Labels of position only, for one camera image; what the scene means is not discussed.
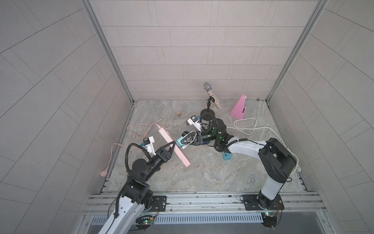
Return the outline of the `pink power strip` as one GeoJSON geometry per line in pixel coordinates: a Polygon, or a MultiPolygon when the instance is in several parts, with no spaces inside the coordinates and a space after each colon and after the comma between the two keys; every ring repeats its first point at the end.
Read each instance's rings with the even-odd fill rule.
{"type": "Polygon", "coordinates": [[[184,155],[184,153],[181,151],[181,149],[177,146],[176,142],[173,141],[171,138],[170,134],[159,124],[156,124],[158,127],[158,131],[160,135],[165,139],[165,141],[171,145],[173,152],[178,156],[178,158],[182,161],[182,163],[186,166],[189,167],[191,165],[191,162],[188,160],[188,158],[184,155]]]}

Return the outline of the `pink metronome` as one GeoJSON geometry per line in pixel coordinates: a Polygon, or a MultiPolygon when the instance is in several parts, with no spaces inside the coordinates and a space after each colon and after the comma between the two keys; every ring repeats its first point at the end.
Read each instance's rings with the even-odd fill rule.
{"type": "Polygon", "coordinates": [[[246,113],[246,95],[243,94],[237,103],[234,105],[232,110],[230,111],[230,116],[236,118],[238,120],[243,120],[246,113]]]}

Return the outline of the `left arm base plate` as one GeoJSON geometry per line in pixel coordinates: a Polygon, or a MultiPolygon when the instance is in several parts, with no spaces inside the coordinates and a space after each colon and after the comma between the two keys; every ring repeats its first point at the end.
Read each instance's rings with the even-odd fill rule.
{"type": "Polygon", "coordinates": [[[166,204],[167,196],[153,196],[146,200],[144,212],[164,212],[166,204]]]}

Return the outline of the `aluminium mounting rail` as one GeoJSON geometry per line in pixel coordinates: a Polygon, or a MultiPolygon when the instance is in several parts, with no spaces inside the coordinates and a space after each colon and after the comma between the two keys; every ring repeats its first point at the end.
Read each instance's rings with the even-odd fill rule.
{"type": "MultiPolygon", "coordinates": [[[[264,211],[247,211],[240,195],[256,195],[244,192],[178,192],[154,193],[154,196],[167,196],[166,210],[160,214],[197,214],[197,213],[246,213],[264,211]]],[[[83,208],[85,215],[106,215],[113,211],[116,193],[103,193],[89,196],[83,208]]],[[[324,205],[317,192],[284,192],[280,193],[284,210],[270,212],[325,212],[324,205]]]]}

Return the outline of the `glitter microphone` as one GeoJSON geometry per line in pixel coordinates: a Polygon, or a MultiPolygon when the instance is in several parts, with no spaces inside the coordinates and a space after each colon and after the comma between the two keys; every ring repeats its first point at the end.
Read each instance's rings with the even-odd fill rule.
{"type": "Polygon", "coordinates": [[[214,93],[214,91],[211,87],[211,84],[209,82],[206,82],[206,83],[203,84],[203,88],[206,90],[206,92],[209,94],[209,96],[214,99],[214,103],[215,103],[216,107],[219,110],[222,110],[223,109],[222,104],[221,104],[220,100],[218,99],[218,96],[214,93]]]}

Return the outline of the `teal USB charger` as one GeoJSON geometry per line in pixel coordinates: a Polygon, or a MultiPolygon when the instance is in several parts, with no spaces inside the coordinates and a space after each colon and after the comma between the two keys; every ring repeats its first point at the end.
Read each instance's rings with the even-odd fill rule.
{"type": "Polygon", "coordinates": [[[180,137],[177,141],[176,141],[176,145],[180,148],[180,149],[185,149],[187,146],[185,144],[182,143],[182,140],[183,140],[183,136],[180,137]]]}

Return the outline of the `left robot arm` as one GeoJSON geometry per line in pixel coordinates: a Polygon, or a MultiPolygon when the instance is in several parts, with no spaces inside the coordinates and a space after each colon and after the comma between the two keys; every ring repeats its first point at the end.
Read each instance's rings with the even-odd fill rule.
{"type": "Polygon", "coordinates": [[[153,202],[153,191],[147,182],[171,159],[175,148],[176,142],[172,141],[151,156],[141,145],[129,144],[125,153],[127,181],[114,200],[114,211],[99,231],[101,234],[126,234],[132,226],[138,232],[146,231],[154,224],[160,208],[153,202]],[[130,167],[128,157],[131,147],[141,149],[149,160],[137,159],[130,167]]]}

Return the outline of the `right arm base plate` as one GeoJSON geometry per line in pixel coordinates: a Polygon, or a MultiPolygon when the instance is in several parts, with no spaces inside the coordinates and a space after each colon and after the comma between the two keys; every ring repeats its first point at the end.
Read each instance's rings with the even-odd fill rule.
{"type": "Polygon", "coordinates": [[[273,200],[265,197],[261,192],[256,195],[240,195],[247,211],[281,211],[284,204],[278,193],[273,200]]]}

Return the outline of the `left circuit board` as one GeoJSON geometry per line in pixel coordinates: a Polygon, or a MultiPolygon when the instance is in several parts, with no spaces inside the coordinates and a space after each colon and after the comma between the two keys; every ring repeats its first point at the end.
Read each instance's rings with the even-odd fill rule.
{"type": "Polygon", "coordinates": [[[140,216],[135,220],[135,226],[138,230],[146,230],[154,224],[155,217],[152,215],[140,216]]]}

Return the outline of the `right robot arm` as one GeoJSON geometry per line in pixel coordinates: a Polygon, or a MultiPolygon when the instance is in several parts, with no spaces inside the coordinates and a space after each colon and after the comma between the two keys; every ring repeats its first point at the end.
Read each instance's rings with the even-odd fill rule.
{"type": "Polygon", "coordinates": [[[177,140],[179,148],[187,146],[208,145],[224,155],[242,154],[259,159],[263,164],[267,179],[258,195],[253,199],[243,199],[263,210],[280,209],[279,192],[290,176],[299,169],[299,160],[278,139],[271,137],[267,141],[253,141],[248,138],[237,138],[227,132],[227,126],[221,119],[213,118],[207,128],[201,119],[193,116],[187,120],[196,131],[184,131],[177,140]]]}

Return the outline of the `circuit board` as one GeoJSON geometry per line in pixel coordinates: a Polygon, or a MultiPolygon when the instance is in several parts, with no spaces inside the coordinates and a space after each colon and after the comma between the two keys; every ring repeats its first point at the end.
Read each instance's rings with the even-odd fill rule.
{"type": "Polygon", "coordinates": [[[135,220],[135,226],[138,230],[146,230],[154,224],[155,217],[152,215],[140,216],[135,220]]]}
{"type": "Polygon", "coordinates": [[[262,225],[266,228],[274,229],[280,222],[282,215],[276,212],[265,212],[261,213],[263,223],[262,225]]]}

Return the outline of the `right circuit board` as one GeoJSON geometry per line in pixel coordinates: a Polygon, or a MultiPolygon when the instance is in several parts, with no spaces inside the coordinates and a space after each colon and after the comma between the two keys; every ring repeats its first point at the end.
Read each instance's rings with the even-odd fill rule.
{"type": "Polygon", "coordinates": [[[274,229],[280,222],[282,215],[276,212],[265,212],[261,213],[263,223],[262,225],[266,228],[274,229]]]}

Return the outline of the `black microphone stand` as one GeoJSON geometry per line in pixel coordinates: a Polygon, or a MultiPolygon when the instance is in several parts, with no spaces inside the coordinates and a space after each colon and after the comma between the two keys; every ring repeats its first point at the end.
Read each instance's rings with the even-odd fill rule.
{"type": "Polygon", "coordinates": [[[211,103],[215,102],[215,99],[213,97],[209,97],[207,99],[207,108],[203,109],[200,113],[201,120],[204,121],[212,121],[215,117],[215,113],[213,110],[211,110],[211,103]]]}

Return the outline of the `teal power strip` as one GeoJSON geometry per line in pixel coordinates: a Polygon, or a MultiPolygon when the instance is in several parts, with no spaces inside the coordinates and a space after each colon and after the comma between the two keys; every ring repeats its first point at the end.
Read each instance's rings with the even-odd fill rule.
{"type": "Polygon", "coordinates": [[[224,160],[231,160],[232,159],[232,154],[227,153],[227,152],[222,152],[222,156],[224,160]]]}

